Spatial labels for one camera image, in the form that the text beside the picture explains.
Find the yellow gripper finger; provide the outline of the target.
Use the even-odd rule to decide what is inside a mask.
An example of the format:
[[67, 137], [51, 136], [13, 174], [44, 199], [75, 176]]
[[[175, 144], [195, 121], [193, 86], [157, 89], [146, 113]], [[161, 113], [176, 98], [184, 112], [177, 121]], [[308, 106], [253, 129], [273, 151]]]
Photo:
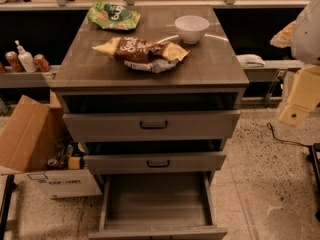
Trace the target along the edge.
[[290, 47], [295, 24], [296, 22], [292, 21], [285, 26], [281, 31], [272, 37], [270, 44], [278, 48]]
[[320, 103], [320, 66], [306, 65], [295, 75], [294, 81], [279, 120], [297, 126]]

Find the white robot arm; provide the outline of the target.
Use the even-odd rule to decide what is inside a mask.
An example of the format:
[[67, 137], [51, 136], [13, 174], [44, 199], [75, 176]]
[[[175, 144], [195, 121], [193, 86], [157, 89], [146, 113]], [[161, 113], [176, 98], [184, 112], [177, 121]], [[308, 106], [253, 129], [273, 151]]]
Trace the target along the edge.
[[300, 124], [320, 103], [320, 0], [311, 0], [295, 21], [279, 31], [270, 41], [279, 47], [291, 47], [292, 56], [304, 63], [280, 113], [287, 125]]

